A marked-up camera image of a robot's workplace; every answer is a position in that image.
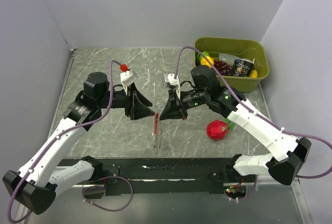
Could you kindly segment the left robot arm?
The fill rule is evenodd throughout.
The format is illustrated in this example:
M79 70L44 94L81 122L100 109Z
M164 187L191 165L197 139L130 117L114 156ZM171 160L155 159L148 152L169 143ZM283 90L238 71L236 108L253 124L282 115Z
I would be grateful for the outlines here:
M9 170L3 182L11 197L36 215L45 212L55 198L73 185L98 183L103 164L86 156L61 172L54 169L73 144L85 135L102 116L103 109L122 108L131 120L153 116L152 103L135 86L133 70L120 73L121 90L116 91L107 75L91 73L58 126L42 148L18 171Z

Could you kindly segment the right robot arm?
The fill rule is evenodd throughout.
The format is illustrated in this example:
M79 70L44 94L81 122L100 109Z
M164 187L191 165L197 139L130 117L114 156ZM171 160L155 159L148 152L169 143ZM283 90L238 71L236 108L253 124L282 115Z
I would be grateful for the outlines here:
M268 175L283 185L290 185L307 159L311 142L273 127L242 93L222 86L208 66L194 67L191 77L193 89L181 91L174 74L164 75L169 98L159 119L185 120L188 109L207 105L213 112L242 127L269 151L259 156L234 155L226 166L231 181L239 181L247 175Z

